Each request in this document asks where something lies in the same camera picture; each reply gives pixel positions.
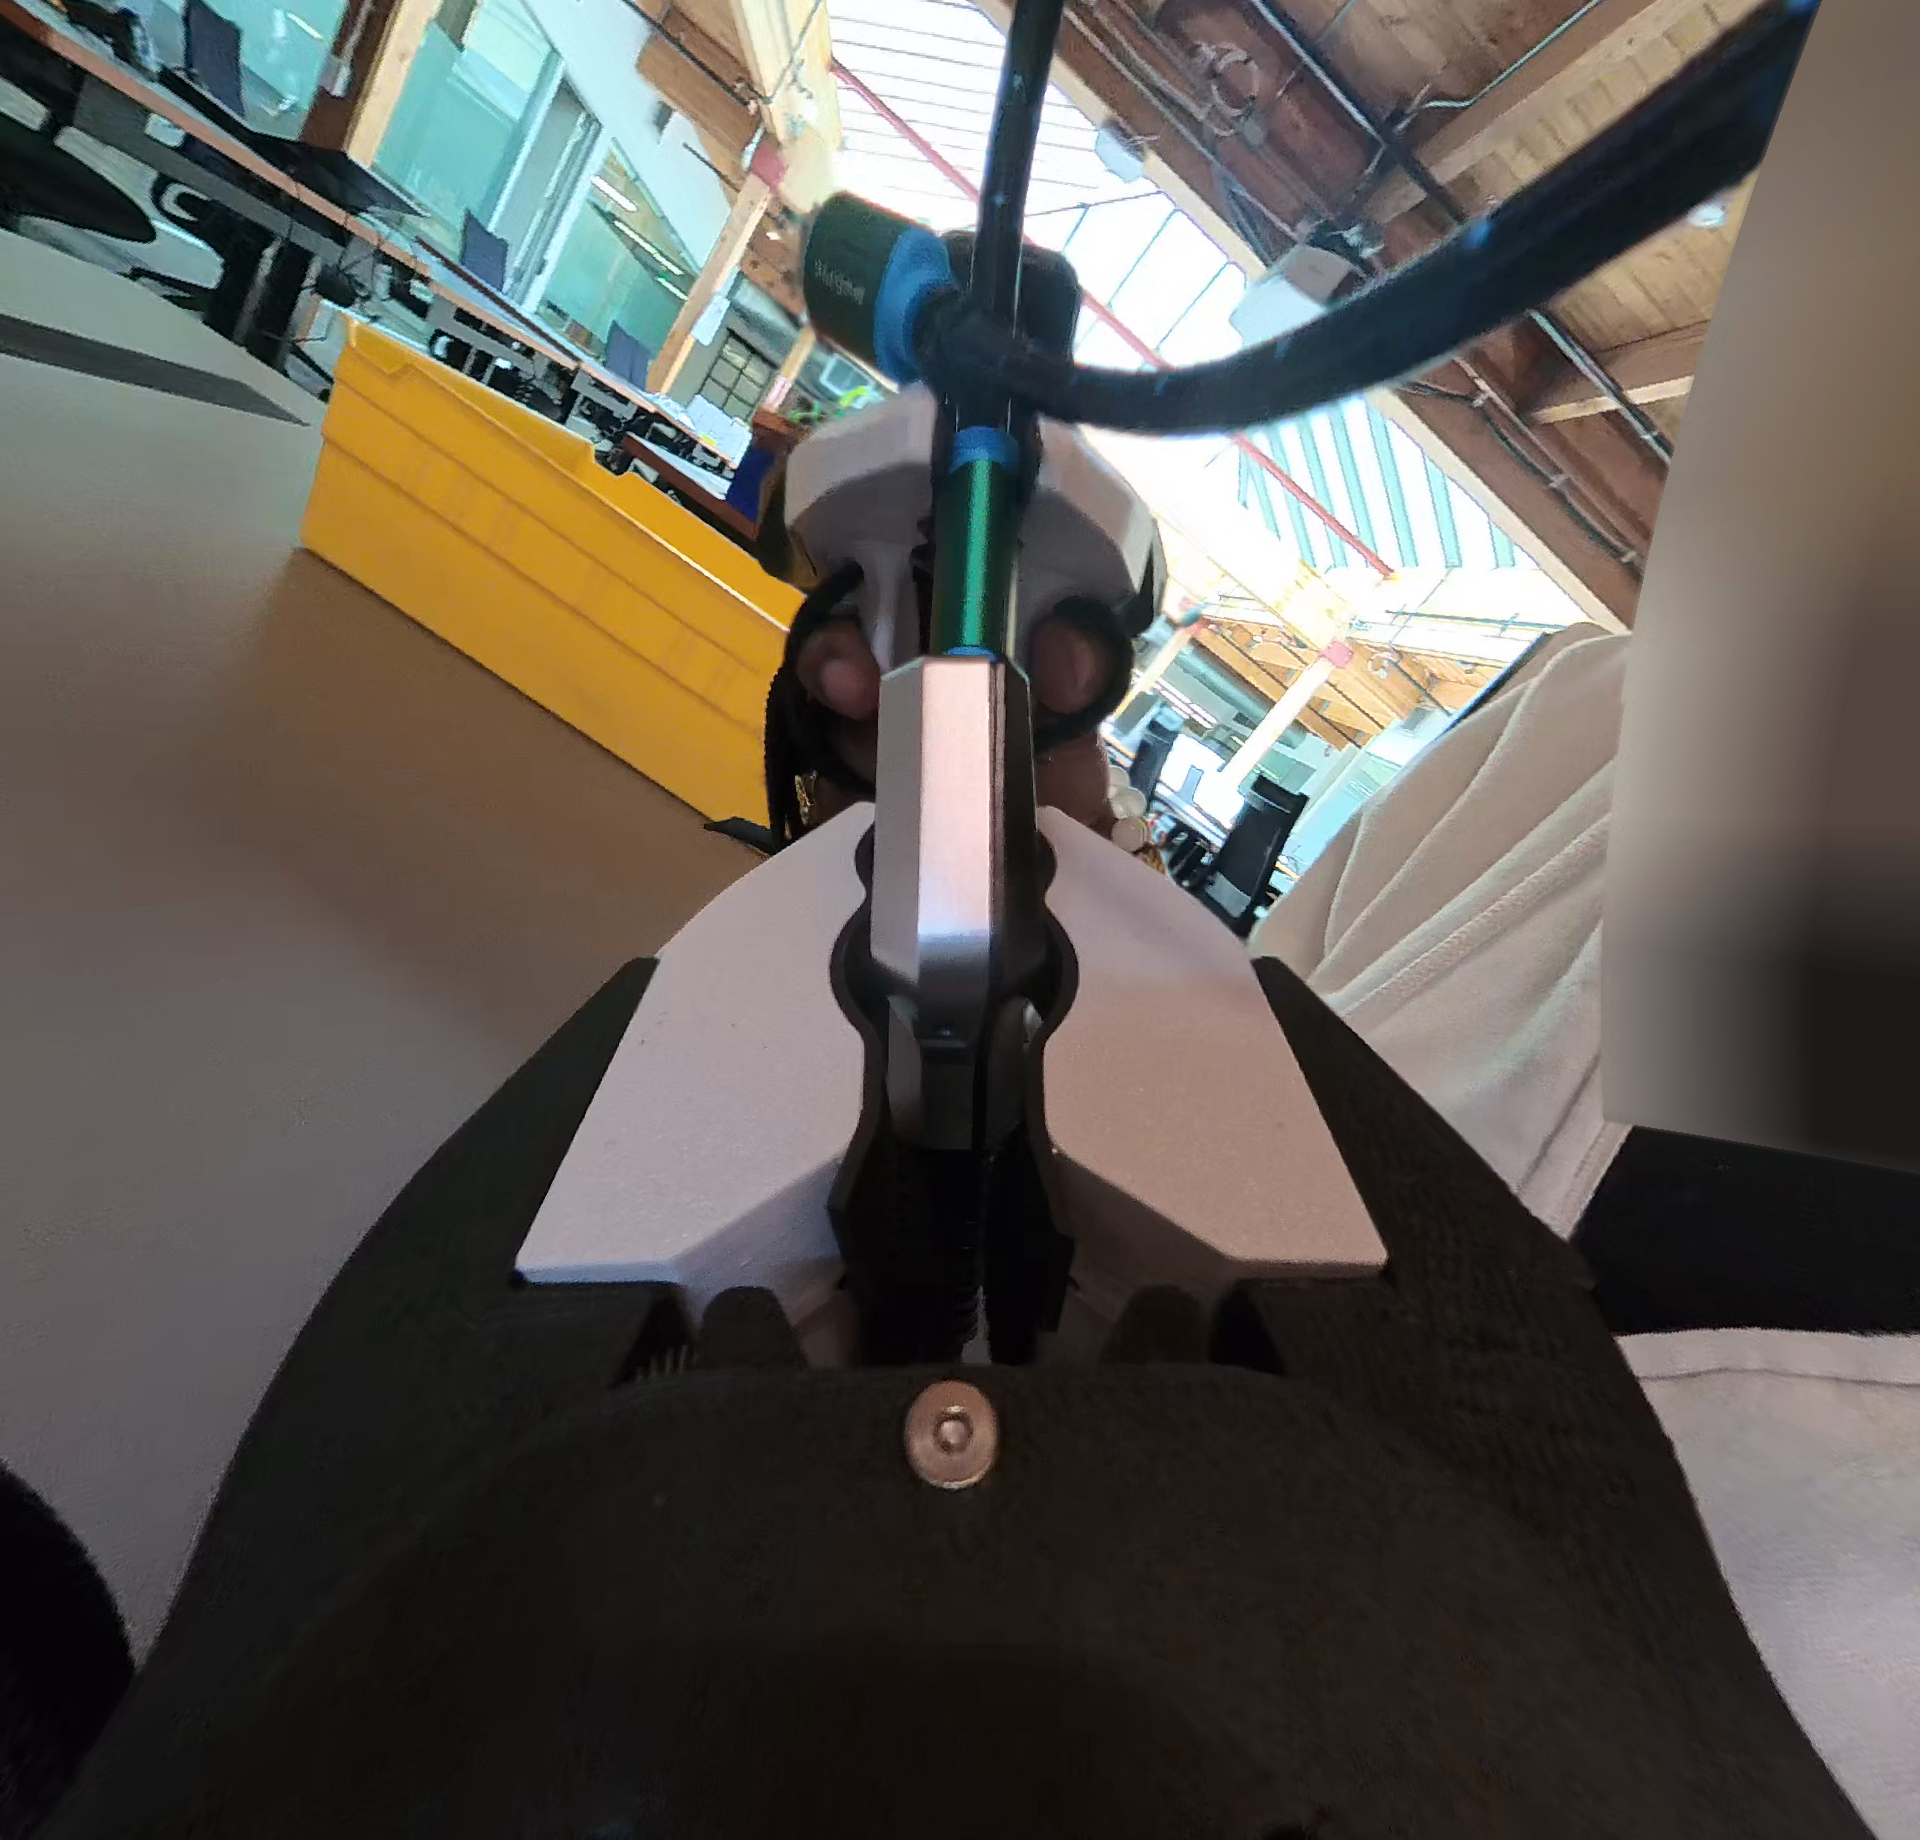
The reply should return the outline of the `yellow plastic bin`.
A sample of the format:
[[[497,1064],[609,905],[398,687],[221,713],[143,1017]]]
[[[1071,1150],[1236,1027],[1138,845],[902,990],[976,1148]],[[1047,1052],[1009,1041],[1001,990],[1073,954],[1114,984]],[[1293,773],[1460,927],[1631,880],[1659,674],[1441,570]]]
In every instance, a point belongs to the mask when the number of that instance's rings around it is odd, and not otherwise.
[[[801,606],[584,437],[345,322],[300,545],[706,819],[758,826]]]

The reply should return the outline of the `grey desk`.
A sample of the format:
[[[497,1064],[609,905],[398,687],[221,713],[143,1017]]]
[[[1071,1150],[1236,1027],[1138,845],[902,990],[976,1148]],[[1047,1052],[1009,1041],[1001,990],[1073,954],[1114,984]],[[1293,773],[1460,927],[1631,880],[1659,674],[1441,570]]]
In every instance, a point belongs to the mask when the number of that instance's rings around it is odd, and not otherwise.
[[[398,1188],[753,856],[309,558],[318,407],[3,236],[3,1466],[135,1660]]]

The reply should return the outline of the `wooden office desk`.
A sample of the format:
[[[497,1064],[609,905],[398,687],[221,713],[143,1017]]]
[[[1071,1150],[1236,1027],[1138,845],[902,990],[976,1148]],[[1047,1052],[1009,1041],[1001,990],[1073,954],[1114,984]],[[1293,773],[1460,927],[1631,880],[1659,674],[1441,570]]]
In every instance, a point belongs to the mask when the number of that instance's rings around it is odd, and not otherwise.
[[[32,94],[49,125],[145,167],[167,213],[218,208],[207,244],[222,272],[205,319],[222,339],[281,368],[300,303],[320,279],[345,288],[349,309],[398,292],[403,306],[431,312],[431,264],[289,172],[253,131],[119,57],[60,0],[1,0],[1,10],[3,79]]]

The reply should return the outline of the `person's right forearm white sleeve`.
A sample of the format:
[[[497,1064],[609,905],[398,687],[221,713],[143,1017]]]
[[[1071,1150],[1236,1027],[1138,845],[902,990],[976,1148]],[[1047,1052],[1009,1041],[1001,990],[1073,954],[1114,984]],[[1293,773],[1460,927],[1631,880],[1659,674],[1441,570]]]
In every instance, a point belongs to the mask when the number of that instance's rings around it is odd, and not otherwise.
[[[1601,910],[1628,649],[1577,627],[1376,793],[1248,939],[1560,1236],[1625,1138],[1601,1097]]]

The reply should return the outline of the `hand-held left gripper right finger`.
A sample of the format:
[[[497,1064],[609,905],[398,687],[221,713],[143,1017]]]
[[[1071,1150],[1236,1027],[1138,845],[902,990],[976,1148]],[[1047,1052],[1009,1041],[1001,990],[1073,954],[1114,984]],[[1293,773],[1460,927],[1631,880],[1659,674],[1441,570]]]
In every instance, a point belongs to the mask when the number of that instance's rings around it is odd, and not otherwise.
[[[1060,1315],[1172,1286],[1366,1280],[1385,1247],[1244,944],[1055,809],[1038,830],[1071,961],[1038,1052],[1044,1197],[1071,1243]]]

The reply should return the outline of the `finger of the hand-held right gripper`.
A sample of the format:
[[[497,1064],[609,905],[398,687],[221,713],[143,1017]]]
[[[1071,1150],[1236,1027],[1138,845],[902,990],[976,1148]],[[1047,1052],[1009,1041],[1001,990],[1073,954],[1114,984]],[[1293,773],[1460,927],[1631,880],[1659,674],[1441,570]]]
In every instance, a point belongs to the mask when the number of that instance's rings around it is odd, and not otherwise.
[[[815,581],[910,560],[931,516],[929,392],[899,392],[804,437],[785,461],[785,531]]]
[[[1078,428],[1038,426],[1041,462],[1020,522],[1020,623],[1089,599],[1123,627],[1148,627],[1164,602],[1159,524],[1125,475]]]

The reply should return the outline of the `black braided cable green plugs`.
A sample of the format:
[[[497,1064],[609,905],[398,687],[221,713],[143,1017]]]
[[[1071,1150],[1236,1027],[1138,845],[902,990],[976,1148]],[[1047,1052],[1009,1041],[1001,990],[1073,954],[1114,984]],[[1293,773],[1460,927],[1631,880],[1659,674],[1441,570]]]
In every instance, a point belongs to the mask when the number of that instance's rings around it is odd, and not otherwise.
[[[1017,323],[1021,210],[1064,0],[1015,0],[1004,33],[972,266],[954,288],[927,231],[836,198],[806,247],[811,317],[871,348],[935,407],[929,649],[881,682],[867,907],[845,934],[855,1019],[871,1027],[855,1141],[831,1218],[856,1343],[878,1364],[945,1364],[972,1331],[1030,1363],[1068,1271],[1123,1314],[1167,1286],[1213,1306],[1270,1280],[1373,1276],[1384,1250],[1293,1059],[1277,971],[1128,854],[1037,808],[1033,707],[1015,651],[1020,461],[1038,423],[1196,437],[1286,423],[1395,388],[1738,185],[1763,159],[1821,0],[1767,0],[1607,134],[1330,317],[1210,365],[1128,372],[1034,348]],[[1119,1040],[1093,990],[1154,988],[1138,965],[1248,1015],[1228,1064],[1284,1095],[1278,1196],[1173,1160],[1169,1201],[1073,1168],[1047,1138],[1045,1054]]]

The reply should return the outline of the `person's right hand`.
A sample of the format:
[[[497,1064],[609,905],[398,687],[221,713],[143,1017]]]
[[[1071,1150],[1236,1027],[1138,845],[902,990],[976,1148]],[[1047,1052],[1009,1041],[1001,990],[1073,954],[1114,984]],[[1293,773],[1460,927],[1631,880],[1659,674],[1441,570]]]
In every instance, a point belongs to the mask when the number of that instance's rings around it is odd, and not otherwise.
[[[1030,627],[1020,668],[1038,806],[1107,835],[1116,815],[1097,726],[1125,697],[1131,637],[1106,606],[1066,599]],[[776,845],[873,796],[881,680],[851,610],[796,620],[765,707],[765,808]]]

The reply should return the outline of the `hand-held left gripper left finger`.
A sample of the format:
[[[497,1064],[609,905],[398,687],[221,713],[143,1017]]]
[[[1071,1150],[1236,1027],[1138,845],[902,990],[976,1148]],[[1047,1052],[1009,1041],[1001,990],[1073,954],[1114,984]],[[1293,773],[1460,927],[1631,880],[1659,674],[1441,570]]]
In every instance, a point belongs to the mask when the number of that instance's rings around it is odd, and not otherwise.
[[[866,900],[859,804],[663,944],[516,1256],[526,1284],[836,1289],[828,1194],[863,1047],[828,968]]]

